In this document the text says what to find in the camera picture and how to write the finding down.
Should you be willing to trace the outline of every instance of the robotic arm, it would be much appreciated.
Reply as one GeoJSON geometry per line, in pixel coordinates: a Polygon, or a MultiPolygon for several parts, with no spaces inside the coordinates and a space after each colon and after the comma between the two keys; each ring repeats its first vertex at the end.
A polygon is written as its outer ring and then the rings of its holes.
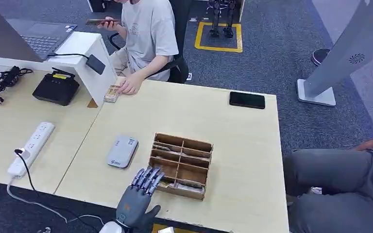
{"type": "Polygon", "coordinates": [[[127,233],[130,230],[133,233],[141,233],[146,231],[161,209],[161,206],[157,205],[150,212],[145,213],[151,202],[152,194],[164,176],[160,169],[159,167],[148,167],[137,173],[117,206],[116,221],[107,222],[100,233],[127,233]]]}

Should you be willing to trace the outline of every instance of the beige t-shirt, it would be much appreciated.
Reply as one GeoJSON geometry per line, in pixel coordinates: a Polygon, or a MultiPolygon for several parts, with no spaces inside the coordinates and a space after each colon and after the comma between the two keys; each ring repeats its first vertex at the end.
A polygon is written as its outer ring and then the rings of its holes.
{"type": "MultiPolygon", "coordinates": [[[[122,7],[122,25],[128,31],[126,49],[135,71],[146,67],[157,55],[178,54],[175,38],[175,19],[168,0],[140,0],[137,4],[127,1],[122,7]]],[[[170,71],[149,79],[167,81],[170,71]]]]}

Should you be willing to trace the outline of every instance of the gray pants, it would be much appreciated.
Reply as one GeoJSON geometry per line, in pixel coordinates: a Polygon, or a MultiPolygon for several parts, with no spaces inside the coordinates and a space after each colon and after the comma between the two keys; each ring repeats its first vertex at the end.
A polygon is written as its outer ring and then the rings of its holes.
{"type": "Polygon", "coordinates": [[[297,150],[284,158],[293,233],[373,233],[373,150],[297,150]],[[310,187],[333,195],[305,194],[310,187]]]}

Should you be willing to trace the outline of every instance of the power strip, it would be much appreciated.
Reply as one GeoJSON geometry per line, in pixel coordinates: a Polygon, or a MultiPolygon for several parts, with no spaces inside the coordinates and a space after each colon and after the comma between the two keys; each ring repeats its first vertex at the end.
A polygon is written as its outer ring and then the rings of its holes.
{"type": "MultiPolygon", "coordinates": [[[[30,154],[30,156],[28,158],[22,157],[28,168],[34,162],[54,129],[55,126],[53,124],[49,122],[41,122],[31,138],[29,138],[24,149],[30,154]]],[[[26,168],[21,158],[16,157],[14,162],[9,166],[8,173],[15,178],[22,178],[25,175],[26,168]]]]}

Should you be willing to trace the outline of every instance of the black smartphone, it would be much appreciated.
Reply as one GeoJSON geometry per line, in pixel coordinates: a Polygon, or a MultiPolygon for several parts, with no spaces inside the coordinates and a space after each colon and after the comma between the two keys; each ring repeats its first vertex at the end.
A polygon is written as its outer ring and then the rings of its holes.
{"type": "Polygon", "coordinates": [[[229,93],[229,104],[248,108],[265,109],[265,97],[232,91],[229,93]]]}
{"type": "Polygon", "coordinates": [[[105,22],[119,22],[119,19],[88,19],[86,25],[98,25],[105,22]]]}

